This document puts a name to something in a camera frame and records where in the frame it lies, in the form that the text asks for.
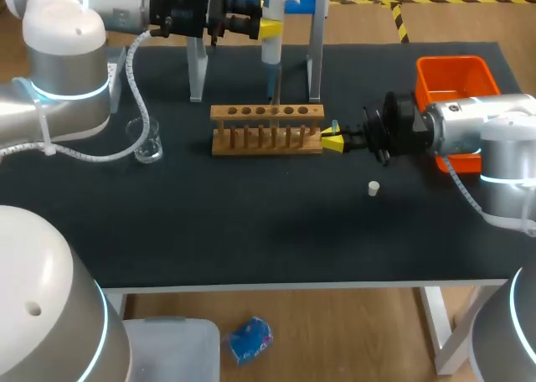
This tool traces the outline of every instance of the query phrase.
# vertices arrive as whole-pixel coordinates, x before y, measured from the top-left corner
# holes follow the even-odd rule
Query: orange tray
[[[469,97],[500,95],[486,61],[474,55],[422,57],[417,60],[415,98],[420,112],[435,101],[466,99]],[[457,173],[480,173],[480,154],[449,156]],[[441,157],[437,167],[448,173]]]

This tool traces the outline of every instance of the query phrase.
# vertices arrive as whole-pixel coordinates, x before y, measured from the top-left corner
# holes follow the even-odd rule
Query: yellow black tape
[[[393,12],[394,23],[399,31],[399,38],[402,44],[409,43],[408,31],[405,28],[404,21],[402,20],[402,12],[400,11],[399,3],[391,3],[391,11]]]
[[[380,4],[390,6],[392,3],[536,3],[536,0],[332,0],[330,5],[371,5]]]

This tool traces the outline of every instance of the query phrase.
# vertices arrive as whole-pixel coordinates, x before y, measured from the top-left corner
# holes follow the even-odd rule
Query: black table
[[[355,125],[363,105],[415,86],[422,55],[482,56],[503,93],[518,85],[496,44],[327,46],[322,103]],[[283,103],[307,102],[305,50],[283,52]],[[210,53],[204,103],[188,102],[184,49],[141,49],[135,74],[161,124],[164,159],[106,165],[27,152],[0,166],[0,204],[43,216],[103,287],[274,285],[505,279],[534,257],[533,240],[485,223],[430,157],[382,168],[368,152],[211,157],[212,104],[265,101],[260,49]],[[137,116],[126,89],[97,137],[70,145],[106,154],[127,145]],[[379,181],[370,198],[368,183]],[[478,177],[462,177],[478,200]]]

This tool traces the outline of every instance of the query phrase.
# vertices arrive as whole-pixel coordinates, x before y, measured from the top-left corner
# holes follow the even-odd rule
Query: small glass cup
[[[154,118],[150,117],[150,120],[151,125],[149,127],[149,135],[147,136],[147,139],[134,151],[134,156],[136,156],[137,161],[143,164],[157,162],[163,156],[162,141],[160,140],[159,133],[160,126],[158,125],[158,121]],[[126,124],[126,134],[131,143],[137,141],[142,134],[142,130],[143,120],[141,118],[137,118]]]

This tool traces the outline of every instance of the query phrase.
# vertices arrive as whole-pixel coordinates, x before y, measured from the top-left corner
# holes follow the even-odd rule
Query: wooden test tube rack
[[[212,106],[210,119],[217,123],[212,141],[215,156],[322,153],[322,105]],[[237,127],[235,123],[248,122]],[[304,121],[300,127],[279,127],[280,121]]]

